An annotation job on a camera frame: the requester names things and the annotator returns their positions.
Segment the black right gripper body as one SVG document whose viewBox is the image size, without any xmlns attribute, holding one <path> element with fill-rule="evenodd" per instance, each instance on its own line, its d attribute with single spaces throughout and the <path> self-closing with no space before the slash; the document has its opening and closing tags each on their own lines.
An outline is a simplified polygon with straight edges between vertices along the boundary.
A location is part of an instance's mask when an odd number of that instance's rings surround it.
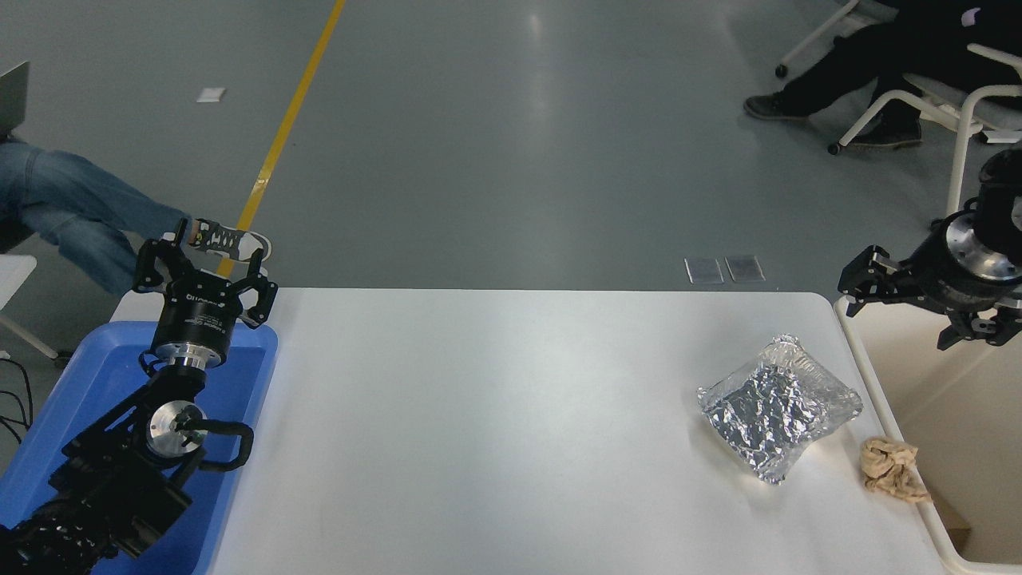
<svg viewBox="0 0 1022 575">
<path fill-rule="evenodd" d="M 1020 287 L 1020 258 L 972 227 L 941 227 L 917 249 L 917 283 L 939 313 L 986 312 Z"/>
</svg>

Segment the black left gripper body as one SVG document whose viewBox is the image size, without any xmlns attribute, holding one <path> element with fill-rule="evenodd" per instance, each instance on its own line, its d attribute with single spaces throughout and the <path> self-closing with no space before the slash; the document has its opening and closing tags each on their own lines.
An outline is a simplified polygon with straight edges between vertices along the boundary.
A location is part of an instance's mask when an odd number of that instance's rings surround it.
<svg viewBox="0 0 1022 575">
<path fill-rule="evenodd" d="M 151 350 L 158 357 L 182 355 L 188 346 L 226 358 L 237 318 L 240 292 L 220 276 L 183 276 L 164 290 L 164 308 Z"/>
</svg>

